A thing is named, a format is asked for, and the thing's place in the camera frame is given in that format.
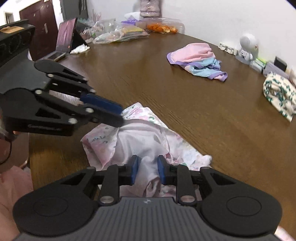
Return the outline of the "pink sleeve forearm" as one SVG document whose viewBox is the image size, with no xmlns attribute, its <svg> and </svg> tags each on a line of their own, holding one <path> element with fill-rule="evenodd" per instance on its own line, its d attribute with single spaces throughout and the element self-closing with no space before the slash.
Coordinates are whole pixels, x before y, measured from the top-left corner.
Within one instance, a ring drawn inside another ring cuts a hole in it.
<svg viewBox="0 0 296 241">
<path fill-rule="evenodd" d="M 13 219 L 13 206 L 32 191 L 30 172 L 13 166 L 1 173 L 1 240 L 13 240 L 20 233 Z"/>
</svg>

